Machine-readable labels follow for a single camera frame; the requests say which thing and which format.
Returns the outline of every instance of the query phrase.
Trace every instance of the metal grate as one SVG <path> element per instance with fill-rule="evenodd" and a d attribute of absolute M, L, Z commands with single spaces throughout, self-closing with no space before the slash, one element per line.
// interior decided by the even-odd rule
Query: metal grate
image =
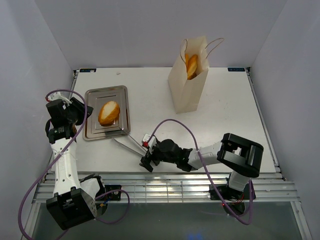
<path fill-rule="evenodd" d="M 80 173 L 79 178 L 89 174 Z M 211 203 L 210 182 L 205 174 L 100 174 L 106 185 L 122 185 L 132 203 Z M 215 184 L 226 184 L 225 174 L 212 174 Z M 291 202 L 299 197 L 295 185 L 284 181 L 281 173 L 262 173 L 252 180 L 256 202 Z M 49 173 L 40 183 L 33 198 L 34 203 L 44 203 L 52 197 L 55 175 Z"/>

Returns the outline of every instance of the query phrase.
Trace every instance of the cable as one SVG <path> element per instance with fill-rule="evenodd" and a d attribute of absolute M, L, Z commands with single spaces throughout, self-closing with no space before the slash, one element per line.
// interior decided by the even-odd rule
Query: cable
<path fill-rule="evenodd" d="M 48 97 L 49 95 L 53 94 L 53 93 L 56 93 L 56 92 L 69 92 L 69 93 L 73 93 L 73 94 L 76 94 L 79 98 L 81 98 L 81 100 L 83 101 L 83 104 L 84 104 L 84 119 L 83 119 L 83 122 L 79 128 L 79 130 L 76 132 L 76 134 L 74 135 L 73 138 L 71 138 L 71 140 L 67 143 L 67 145 L 61 150 L 61 152 L 56 156 L 56 158 L 52 161 L 52 163 L 50 163 L 46 169 L 43 171 L 43 173 L 34 181 L 34 183 L 30 186 L 30 188 L 26 191 L 25 195 L 23 196 L 22 200 L 21 200 L 21 204 L 19 206 L 19 210 L 18 210 L 18 225 L 19 225 L 19 229 L 20 229 L 20 232 L 22 233 L 22 235 L 28 239 L 28 240 L 33 240 L 32 237 L 30 237 L 24 227 L 23 227 L 23 224 L 22 224 L 22 210 L 23 210 L 23 207 L 24 207 L 24 204 L 27 200 L 27 197 L 29 196 L 29 194 L 31 193 L 32 189 L 38 184 L 38 182 L 41 181 L 41 179 L 44 177 L 44 175 L 47 173 L 47 171 L 49 169 L 52 168 L 52 166 L 59 160 L 59 158 L 62 156 L 62 154 L 66 151 L 66 149 L 71 145 L 71 143 L 73 141 L 75 141 L 76 137 L 79 135 L 79 133 L 81 132 L 81 130 L 84 128 L 85 124 L 86 124 L 86 120 L 87 120 L 87 113 L 88 113 L 88 108 L 87 108 L 87 103 L 86 103 L 86 100 L 79 94 L 77 93 L 76 91 L 73 91 L 73 90 L 69 90 L 69 89 L 58 89 L 58 90 L 54 90 L 54 91 L 51 91 L 49 92 L 46 96 L 45 96 L 45 100 L 48 101 Z M 122 220 L 125 215 L 127 214 L 128 212 L 128 209 L 129 209 L 129 204 L 130 204 L 130 199 L 129 199 L 129 194 L 122 190 L 122 189 L 117 189 L 117 190 L 112 190 L 112 191 L 108 191 L 100 196 L 98 196 L 98 198 L 100 197 L 103 197 L 104 195 L 106 194 L 110 194 L 110 193 L 113 193 L 113 192 L 123 192 L 127 195 L 128 197 L 128 207 L 126 208 L 126 211 L 124 213 L 124 215 L 119 218 L 118 220 L 116 221 L 111 221 L 111 222 L 106 222 L 104 220 L 101 220 L 101 219 L 98 219 L 99 221 L 103 222 L 103 223 L 106 223 L 106 224 L 113 224 L 113 223 L 117 223 L 119 222 L 120 220 Z M 56 240 L 59 240 L 61 239 L 66 233 L 67 233 L 68 229 L 63 231 L 63 233 L 61 235 L 59 235 L 57 237 Z"/>
<path fill-rule="evenodd" d="M 235 203 L 235 204 L 240 204 L 240 203 L 242 203 L 242 202 L 243 202 L 243 200 L 244 200 L 244 198 L 245 198 L 245 194 L 244 194 L 244 193 L 242 193 L 241 198 L 239 198 L 239 199 L 238 199 L 238 201 L 236 201 L 236 203 Z"/>
<path fill-rule="evenodd" d="M 100 221 L 100 222 L 102 222 L 102 223 L 104 223 L 104 224 L 115 224 L 115 223 L 120 222 L 122 219 L 124 219 L 124 217 L 126 216 L 128 210 L 129 210 L 129 207 L 130 207 L 130 197 L 129 197 L 129 194 L 128 194 L 125 190 L 122 190 L 122 189 L 116 189 L 116 190 L 107 191 L 107 192 L 105 192 L 105 193 L 97 196 L 95 199 L 96 199 L 96 200 L 97 200 L 97 199 L 101 199 L 101 198 L 104 197 L 105 195 L 108 195 L 108 194 L 111 194 L 111 193 L 114 193 L 114 192 L 122 192 L 122 193 L 124 193 L 124 194 L 127 196 L 127 198 L 128 198 L 128 204 L 127 204 L 127 207 L 126 207 L 126 209 L 125 209 L 124 214 L 123 214 L 119 219 L 117 219 L 117 220 L 114 220 L 114 221 L 105 221 L 105 220 L 103 220 L 103 219 L 96 218 L 98 221 Z"/>
<path fill-rule="evenodd" d="M 253 200 L 253 198 L 255 197 L 255 189 L 254 189 L 254 185 L 252 184 L 251 181 L 249 182 L 249 185 L 250 185 L 250 184 L 251 184 L 251 186 L 252 186 L 252 200 Z M 248 213 L 248 211 L 249 211 L 249 208 L 247 207 L 247 208 L 245 209 L 244 213 L 241 214 L 241 215 L 239 215 L 239 217 L 245 216 L 245 215 Z M 226 214 L 222 214 L 222 213 L 207 212 L 207 211 L 200 211 L 200 212 L 203 213 L 203 214 L 216 215 L 216 216 L 225 216 L 225 215 L 226 215 Z"/>
<path fill-rule="evenodd" d="M 199 148 L 198 148 L 198 143 L 197 143 L 197 140 L 196 140 L 196 137 L 195 135 L 192 133 L 192 131 L 186 126 L 184 125 L 182 122 L 178 121 L 178 120 L 175 120 L 175 119 L 166 119 L 166 120 L 163 120 L 162 122 L 160 122 L 154 129 L 153 133 L 151 134 L 149 140 L 147 142 L 149 142 L 151 140 L 151 138 L 155 135 L 156 131 L 158 130 L 158 128 L 165 122 L 167 121 L 173 121 L 173 122 L 176 122 L 180 125 L 182 125 L 192 136 L 193 138 L 193 141 L 194 141 L 194 145 L 195 145 L 195 149 L 197 150 L 197 153 L 199 155 L 199 158 L 200 158 L 200 161 L 203 165 L 203 168 L 204 168 L 204 171 L 206 173 L 206 175 L 208 176 L 208 179 L 210 181 L 210 183 L 212 184 L 216 194 L 218 195 L 218 197 L 220 198 L 220 200 L 222 201 L 222 203 L 225 205 L 225 207 L 229 210 L 229 212 L 231 213 L 231 215 L 233 217 L 235 217 L 240 223 L 244 224 L 244 225 L 249 225 L 251 222 L 252 222 L 252 215 L 253 215 L 253 208 L 252 208 L 252 205 L 253 205 L 253 195 L 254 195 L 254 188 L 253 188 L 253 183 L 251 181 L 251 179 L 249 180 L 249 191 L 250 191 L 250 194 L 249 194 L 249 207 L 248 209 L 246 209 L 246 211 L 238 216 L 229 206 L 228 206 L 228 203 L 224 200 L 224 198 L 222 197 L 222 195 L 220 194 L 220 192 L 218 191 L 214 181 L 212 180 L 211 176 L 210 176 L 210 173 L 208 171 L 208 168 L 207 166 L 205 165 L 205 162 L 204 162 L 204 159 L 202 157 L 202 155 L 200 154 L 200 151 L 199 151 Z M 241 219 L 240 217 L 244 216 L 245 214 L 247 214 L 247 212 L 249 211 L 249 220 L 248 221 L 244 221 L 243 219 Z"/>
<path fill-rule="evenodd" d="M 104 201 L 103 205 L 106 205 L 107 202 L 109 202 L 111 200 L 111 198 L 107 199 Z"/>

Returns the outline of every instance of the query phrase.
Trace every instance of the tray rim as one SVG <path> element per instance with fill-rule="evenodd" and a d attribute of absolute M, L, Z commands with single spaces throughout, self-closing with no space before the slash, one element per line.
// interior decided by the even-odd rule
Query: tray rim
<path fill-rule="evenodd" d="M 115 133 L 115 132 L 119 131 L 120 134 L 115 134 L 115 135 L 110 135 L 110 136 L 98 136 L 98 137 L 89 138 L 89 137 L 86 136 L 86 132 L 87 132 L 87 129 L 88 129 L 88 120 L 86 120 L 84 129 L 83 129 L 83 134 L 82 134 L 84 140 L 92 141 L 92 140 L 99 140 L 99 139 L 107 139 L 107 138 L 112 138 L 112 137 L 121 136 L 121 135 L 128 135 L 130 133 L 130 131 L 131 131 L 131 123 L 130 123 L 129 95 L 128 95 L 128 88 L 125 85 L 108 86 L 108 87 L 89 89 L 84 94 L 84 100 L 88 104 L 89 94 L 96 93 L 96 92 L 103 92 L 103 91 L 106 91 L 107 89 L 114 89 L 114 88 L 124 89 L 125 104 L 126 104 L 126 118 L 127 118 L 127 127 L 128 127 L 127 132 L 124 129 L 121 129 L 121 127 L 119 127 L 119 130 L 110 131 L 109 133 Z"/>

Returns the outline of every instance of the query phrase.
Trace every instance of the white wall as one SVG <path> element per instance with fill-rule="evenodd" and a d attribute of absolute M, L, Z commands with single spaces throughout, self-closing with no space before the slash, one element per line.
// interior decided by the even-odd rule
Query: white wall
<path fill-rule="evenodd" d="M 212 67 L 251 66 L 287 0 L 35 0 L 73 70 L 170 67 L 183 39 L 225 42 Z"/>
<path fill-rule="evenodd" d="M 281 170 L 294 180 L 313 239 L 320 239 L 320 2 L 289 0 L 252 66 Z"/>
<path fill-rule="evenodd" d="M 21 199 L 51 154 L 44 97 L 69 88 L 72 71 L 34 0 L 0 1 L 0 32 L 0 239 L 17 240 Z"/>

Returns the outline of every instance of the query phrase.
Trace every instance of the paper bag handle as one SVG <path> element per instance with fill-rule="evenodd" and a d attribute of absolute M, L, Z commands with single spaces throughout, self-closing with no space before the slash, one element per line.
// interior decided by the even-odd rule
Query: paper bag handle
<path fill-rule="evenodd" d="M 207 58 L 209 57 L 209 54 L 210 54 L 213 50 L 215 50 L 215 48 L 218 47 L 225 39 L 224 39 L 223 37 L 219 37 L 219 38 L 217 38 L 217 39 L 209 42 L 209 44 L 205 47 L 205 49 L 207 49 L 207 47 L 208 47 L 210 44 L 212 44 L 212 43 L 214 43 L 215 41 L 218 41 L 218 40 L 221 40 L 221 41 L 220 41 L 214 48 L 211 49 L 211 51 L 208 53 L 208 55 L 206 56 L 205 59 L 207 59 Z"/>
<path fill-rule="evenodd" d="M 188 40 L 187 39 L 184 39 L 185 41 L 186 41 L 186 46 L 185 46 L 185 50 L 184 51 L 186 51 L 187 50 L 187 47 L 188 47 Z M 182 45 L 182 43 L 184 42 L 184 40 L 181 42 L 181 44 L 180 44 L 180 57 L 181 57 L 181 60 L 184 62 L 184 64 L 186 64 L 186 61 L 183 59 L 183 57 L 182 57 L 182 55 L 181 55 L 181 45 Z"/>

